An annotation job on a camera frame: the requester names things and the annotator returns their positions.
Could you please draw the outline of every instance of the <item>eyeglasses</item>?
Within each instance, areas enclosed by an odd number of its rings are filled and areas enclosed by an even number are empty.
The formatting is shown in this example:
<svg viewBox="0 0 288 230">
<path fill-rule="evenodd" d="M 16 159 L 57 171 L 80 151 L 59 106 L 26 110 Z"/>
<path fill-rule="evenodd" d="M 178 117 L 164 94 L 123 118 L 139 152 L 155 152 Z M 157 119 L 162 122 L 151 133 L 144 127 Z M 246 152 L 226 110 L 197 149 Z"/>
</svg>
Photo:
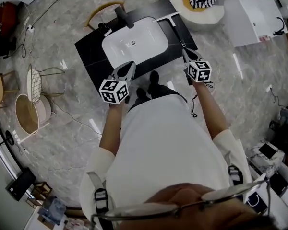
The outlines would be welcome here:
<svg viewBox="0 0 288 230">
<path fill-rule="evenodd" d="M 263 180 L 259 182 L 240 184 L 231 186 L 229 188 L 212 191 L 202 195 L 201 201 L 178 206 L 176 204 L 162 204 L 162 203 L 144 203 L 141 205 L 119 207 L 114 210 L 110 210 L 102 214 L 93 214 L 91 216 L 92 222 L 94 217 L 102 218 L 109 221 L 122 221 L 122 220 L 143 220 L 166 217 L 169 215 L 178 216 L 179 213 L 186 208 L 201 205 L 204 210 L 207 206 L 217 203 L 222 203 L 230 199 L 236 198 L 246 193 L 252 194 L 255 192 L 264 182 L 267 182 L 267 193 L 268 193 L 268 215 L 270 215 L 270 182 L 269 180 Z"/>
</svg>

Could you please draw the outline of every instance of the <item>round chair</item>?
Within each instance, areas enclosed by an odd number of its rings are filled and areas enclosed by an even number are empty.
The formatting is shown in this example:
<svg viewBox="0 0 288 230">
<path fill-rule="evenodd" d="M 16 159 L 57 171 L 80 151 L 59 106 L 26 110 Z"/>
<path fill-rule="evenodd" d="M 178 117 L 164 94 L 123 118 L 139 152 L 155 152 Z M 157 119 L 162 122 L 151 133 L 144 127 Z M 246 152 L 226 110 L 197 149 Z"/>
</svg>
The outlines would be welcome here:
<svg viewBox="0 0 288 230">
<path fill-rule="evenodd" d="M 194 31 L 209 29 L 219 23 L 224 16 L 224 6 L 214 5 L 206 9 L 193 9 L 189 0 L 170 0 L 185 25 Z"/>
</svg>

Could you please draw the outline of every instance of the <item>black shoe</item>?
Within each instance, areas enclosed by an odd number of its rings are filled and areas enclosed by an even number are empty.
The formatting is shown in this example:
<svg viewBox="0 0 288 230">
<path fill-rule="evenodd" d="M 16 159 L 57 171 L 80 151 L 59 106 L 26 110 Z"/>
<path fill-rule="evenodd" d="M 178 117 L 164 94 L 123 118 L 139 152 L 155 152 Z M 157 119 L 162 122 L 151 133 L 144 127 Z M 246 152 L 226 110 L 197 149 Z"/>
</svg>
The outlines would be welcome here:
<svg viewBox="0 0 288 230">
<path fill-rule="evenodd" d="M 152 71 L 149 77 L 150 83 L 151 84 L 158 84 L 159 83 L 159 73 L 156 71 Z"/>
<path fill-rule="evenodd" d="M 139 99 L 147 99 L 147 95 L 144 89 L 138 88 L 136 90 L 136 95 Z"/>
</svg>

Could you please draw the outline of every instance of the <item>white cushion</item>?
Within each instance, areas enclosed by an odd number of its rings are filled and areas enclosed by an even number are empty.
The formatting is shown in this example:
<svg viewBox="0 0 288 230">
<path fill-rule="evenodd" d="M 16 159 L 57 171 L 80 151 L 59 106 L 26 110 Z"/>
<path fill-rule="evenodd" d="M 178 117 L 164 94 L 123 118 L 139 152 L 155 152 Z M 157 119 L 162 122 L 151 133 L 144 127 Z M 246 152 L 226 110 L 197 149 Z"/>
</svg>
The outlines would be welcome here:
<svg viewBox="0 0 288 230">
<path fill-rule="evenodd" d="M 182 19 L 199 25 L 217 24 L 224 16 L 224 7 L 214 5 L 206 8 L 203 12 L 192 12 L 186 8 L 182 0 L 170 0 L 177 11 L 181 11 Z"/>
</svg>

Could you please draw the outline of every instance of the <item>trouser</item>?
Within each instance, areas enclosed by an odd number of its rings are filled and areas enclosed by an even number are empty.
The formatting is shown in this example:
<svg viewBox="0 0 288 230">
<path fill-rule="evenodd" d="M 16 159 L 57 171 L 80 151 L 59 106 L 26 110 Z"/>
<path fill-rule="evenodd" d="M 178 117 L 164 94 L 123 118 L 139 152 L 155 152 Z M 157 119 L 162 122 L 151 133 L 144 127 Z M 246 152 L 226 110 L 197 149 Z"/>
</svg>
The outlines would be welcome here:
<svg viewBox="0 0 288 230">
<path fill-rule="evenodd" d="M 167 86 L 164 86 L 164 85 L 150 84 L 149 88 L 148 88 L 148 93 L 152 96 L 152 99 L 156 99 L 156 98 L 170 95 L 170 94 L 177 94 L 177 95 L 181 96 L 186 103 L 188 103 L 187 100 L 181 94 L 179 94 L 175 90 L 171 90 L 170 88 L 168 88 Z M 145 102 L 148 102 L 148 101 L 150 101 L 150 98 L 147 96 L 145 98 L 138 98 L 138 99 L 136 99 L 134 105 L 130 108 L 130 110 L 133 109 L 134 107 L 136 107 L 140 104 L 143 104 Z"/>
</svg>

